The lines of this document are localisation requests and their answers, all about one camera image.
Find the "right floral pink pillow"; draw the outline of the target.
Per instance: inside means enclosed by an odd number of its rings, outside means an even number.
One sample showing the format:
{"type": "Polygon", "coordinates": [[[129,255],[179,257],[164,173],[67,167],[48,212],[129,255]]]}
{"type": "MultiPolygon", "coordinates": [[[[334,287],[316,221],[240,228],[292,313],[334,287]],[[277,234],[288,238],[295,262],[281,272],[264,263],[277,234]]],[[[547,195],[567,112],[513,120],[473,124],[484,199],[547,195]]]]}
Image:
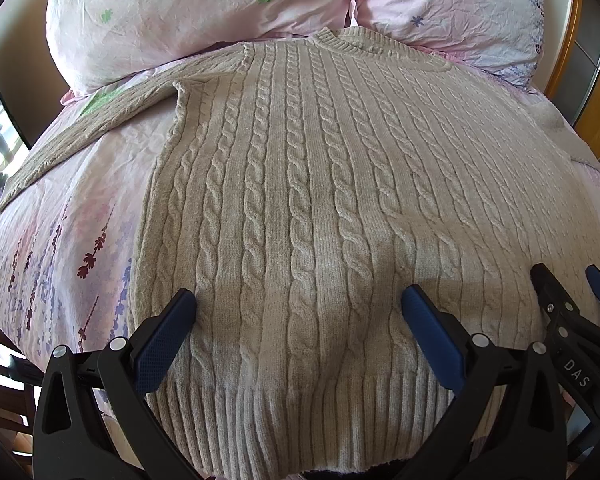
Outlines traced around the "right floral pink pillow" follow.
{"type": "Polygon", "coordinates": [[[354,0],[353,19],[520,88],[544,47],[543,0],[354,0]]]}

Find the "floral pink pillow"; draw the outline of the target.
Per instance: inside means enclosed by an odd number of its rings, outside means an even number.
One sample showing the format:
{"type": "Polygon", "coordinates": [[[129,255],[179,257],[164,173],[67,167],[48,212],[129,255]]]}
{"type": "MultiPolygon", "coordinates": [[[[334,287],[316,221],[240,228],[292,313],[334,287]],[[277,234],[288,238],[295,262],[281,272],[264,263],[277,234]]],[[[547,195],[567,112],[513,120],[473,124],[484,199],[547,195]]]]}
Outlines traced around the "floral pink pillow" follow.
{"type": "Polygon", "coordinates": [[[346,24],[351,0],[48,0],[50,55],[77,96],[198,52],[346,24]]]}
{"type": "Polygon", "coordinates": [[[543,0],[354,0],[353,19],[520,88],[544,47],[543,0]]]}

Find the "left floral pink pillow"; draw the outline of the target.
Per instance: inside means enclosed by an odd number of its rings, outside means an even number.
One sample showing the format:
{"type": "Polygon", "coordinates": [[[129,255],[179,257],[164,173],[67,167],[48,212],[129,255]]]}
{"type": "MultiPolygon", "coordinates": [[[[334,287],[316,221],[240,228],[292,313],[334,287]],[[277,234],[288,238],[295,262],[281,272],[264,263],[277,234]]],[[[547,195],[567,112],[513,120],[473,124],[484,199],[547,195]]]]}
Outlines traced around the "left floral pink pillow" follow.
{"type": "Polygon", "coordinates": [[[351,0],[48,0],[50,55],[77,96],[198,52],[346,24],[351,0]]]}

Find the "wooden wardrobe frame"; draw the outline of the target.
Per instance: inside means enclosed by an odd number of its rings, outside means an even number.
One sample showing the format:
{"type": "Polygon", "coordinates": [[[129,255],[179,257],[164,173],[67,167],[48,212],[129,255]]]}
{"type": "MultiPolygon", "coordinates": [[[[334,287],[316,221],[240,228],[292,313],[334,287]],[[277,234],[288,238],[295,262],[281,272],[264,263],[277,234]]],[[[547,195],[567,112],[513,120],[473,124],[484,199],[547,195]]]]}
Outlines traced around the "wooden wardrobe frame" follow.
{"type": "Polygon", "coordinates": [[[600,160],[600,5],[571,0],[545,94],[600,160]]]}

